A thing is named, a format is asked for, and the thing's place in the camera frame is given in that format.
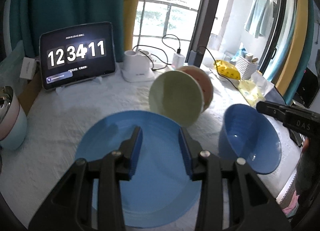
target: green bowl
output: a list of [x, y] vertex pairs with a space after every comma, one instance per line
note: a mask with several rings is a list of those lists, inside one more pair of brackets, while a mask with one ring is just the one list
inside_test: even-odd
[[161, 74], [149, 92], [150, 110], [169, 117], [181, 126], [195, 123], [203, 111], [204, 96], [190, 75], [174, 70]]

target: clock digit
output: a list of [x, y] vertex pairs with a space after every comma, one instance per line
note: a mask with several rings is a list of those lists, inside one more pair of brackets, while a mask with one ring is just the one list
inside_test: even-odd
[[99, 41], [98, 47], [101, 48], [101, 55], [104, 55], [104, 46], [103, 46], [103, 40]]
[[70, 51], [69, 55], [72, 55], [72, 57], [67, 57], [68, 61], [74, 61], [76, 59], [76, 48], [74, 46], [69, 46], [67, 51]]
[[54, 66], [54, 60], [53, 60], [53, 51], [50, 51], [48, 58], [51, 58], [51, 66]]
[[94, 49], [94, 42], [91, 42], [89, 44], [89, 48], [91, 48], [92, 57], [94, 57], [96, 55], [96, 51]]
[[57, 60], [57, 65], [60, 65], [60, 64], [64, 63], [64, 60], [61, 60], [62, 57], [63, 57], [63, 49], [62, 48], [57, 50], [56, 55], [59, 55], [59, 53], [60, 53], [60, 57]]
[[79, 48], [77, 50], [77, 54], [76, 56], [77, 57], [81, 57], [81, 58], [84, 58], [85, 54], [88, 52], [88, 49], [87, 48], [84, 48], [83, 47], [83, 44], [80, 44], [79, 45]]

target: screw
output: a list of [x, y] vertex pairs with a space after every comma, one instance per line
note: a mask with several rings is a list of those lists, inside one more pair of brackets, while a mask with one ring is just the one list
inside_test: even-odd
[[115, 151], [113, 151], [111, 154], [112, 154], [114, 157], [119, 157], [119, 156], [122, 154], [122, 152], [121, 152], [121, 151], [118, 151], [118, 150], [115, 150]]
[[211, 153], [209, 152], [209, 151], [207, 151], [207, 150], [202, 150], [201, 152], [200, 152], [200, 155], [202, 156], [202, 157], [209, 157], [210, 155], [211, 155]]
[[80, 158], [80, 159], [76, 160], [76, 164], [77, 164], [78, 166], [84, 165], [84, 164], [85, 164], [85, 159]]
[[244, 159], [244, 158], [238, 158], [238, 159], [237, 159], [237, 163], [238, 163], [239, 165], [245, 165], [245, 159]]

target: basket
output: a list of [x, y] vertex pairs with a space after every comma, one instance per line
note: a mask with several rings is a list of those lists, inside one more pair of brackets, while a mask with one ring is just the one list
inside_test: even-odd
[[258, 64], [247, 61], [245, 58], [239, 56], [236, 62], [236, 68], [241, 75], [242, 80], [251, 78], [251, 75], [257, 70]]

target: tablet screen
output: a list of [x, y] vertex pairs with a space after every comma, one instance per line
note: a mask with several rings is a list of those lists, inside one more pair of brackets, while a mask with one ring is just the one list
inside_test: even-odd
[[41, 35], [40, 61], [45, 89], [115, 72], [111, 23], [77, 25]]

